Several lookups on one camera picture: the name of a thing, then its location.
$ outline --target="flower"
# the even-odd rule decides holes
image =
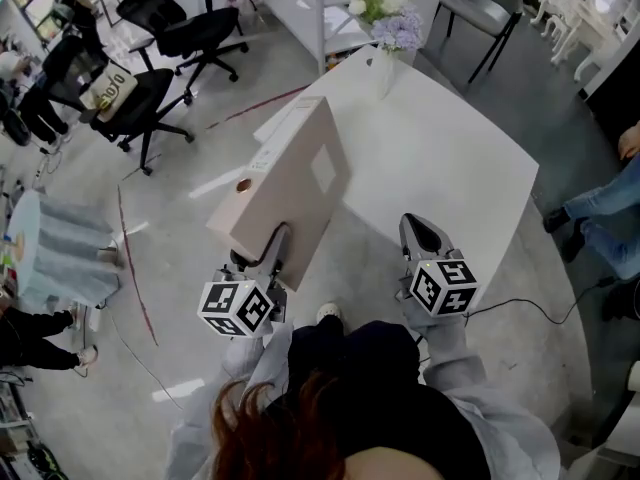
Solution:
[[[351,14],[359,16],[360,14],[366,12],[366,10],[367,4],[364,3],[364,0],[351,0],[351,3],[349,4],[349,12]]]
[[[405,7],[402,14],[377,20],[371,34],[387,51],[415,51],[422,46],[422,19],[412,8]]]
[[[382,0],[382,10],[387,14],[397,14],[407,5],[407,0]]]

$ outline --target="vase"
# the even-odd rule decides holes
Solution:
[[[374,93],[377,99],[383,99],[393,85],[395,79],[395,54],[388,52],[382,46],[376,48],[371,62],[372,79],[375,85]]]

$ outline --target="concrete floor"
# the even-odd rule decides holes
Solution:
[[[573,71],[586,55],[577,50],[567,63],[554,68],[549,62],[551,43],[525,15],[515,28],[491,73],[485,70],[470,86],[469,78],[493,41],[486,34],[456,19],[446,39],[449,15],[441,12],[434,22],[423,59],[416,67],[425,73],[434,66],[467,102],[502,128],[539,164],[533,199],[541,213],[561,205],[585,190],[608,183],[621,169],[616,152],[577,96],[581,87]],[[586,84],[595,73],[583,76]],[[598,219],[620,237],[637,232],[637,209]],[[554,236],[559,244],[569,226]],[[566,266],[576,294],[612,271],[595,253],[585,250]],[[606,434],[626,400],[628,369],[640,357],[640,322],[603,323],[600,308],[606,290],[596,290],[579,305],[589,347],[594,388],[594,431]]]
[[[124,51],[138,36],[122,23],[103,34],[103,41],[112,52]],[[125,55],[118,60],[131,61]],[[105,216],[126,265],[117,204],[120,187],[131,259],[159,342],[156,347],[145,327],[126,268],[120,276],[122,288],[101,313],[99,332],[88,333],[88,341],[100,349],[89,377],[30,371],[35,382],[23,390],[26,406],[70,478],[160,478],[169,432],[180,418],[180,409],[121,343],[112,318],[144,365],[167,388],[182,391],[182,396],[176,395],[178,404],[219,369],[227,341],[203,326],[195,311],[203,283],[228,261],[228,250],[205,223],[225,194],[225,175],[257,150],[252,132],[288,100],[222,121],[312,82],[316,70],[313,58],[284,30],[253,43],[248,54],[234,52],[225,60],[236,67],[240,80],[232,84],[225,73],[206,68],[193,106],[180,106],[167,116],[167,122],[193,131],[196,141],[188,145],[178,136],[157,133],[149,154],[158,155],[150,163],[151,177],[136,172],[139,141],[125,154],[78,127],[63,146],[60,167],[43,178],[51,196],[88,205]],[[138,64],[131,67],[140,70]],[[184,79],[176,79],[172,91],[180,92]],[[208,128],[216,122],[222,123]],[[12,162],[12,175],[30,184],[39,158],[35,148],[21,149]],[[299,291],[290,297],[288,315],[296,326],[308,324],[321,303],[338,300],[350,327],[373,319],[401,321],[393,294],[402,273],[397,247],[340,207]],[[561,318],[575,297],[531,200],[479,307],[512,297],[535,300],[554,318]],[[572,403],[590,400],[578,312],[557,327],[532,306],[516,303],[473,318],[467,329],[490,381],[549,425]],[[82,337],[67,331],[55,340],[77,349]],[[426,347],[422,353],[426,356]]]

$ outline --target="purple flower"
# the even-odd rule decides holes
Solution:
[[[397,16],[377,20],[371,33],[374,39],[389,51],[415,51],[422,46],[420,15],[410,7]]]

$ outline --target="black shoe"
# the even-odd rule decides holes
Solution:
[[[584,236],[580,231],[580,224],[586,219],[578,219],[573,225],[573,235],[560,247],[560,256],[565,263],[571,263],[576,259],[580,249],[584,247]]]
[[[566,224],[571,219],[564,209],[564,206],[553,210],[542,219],[542,226],[547,233],[553,233],[560,226]]]

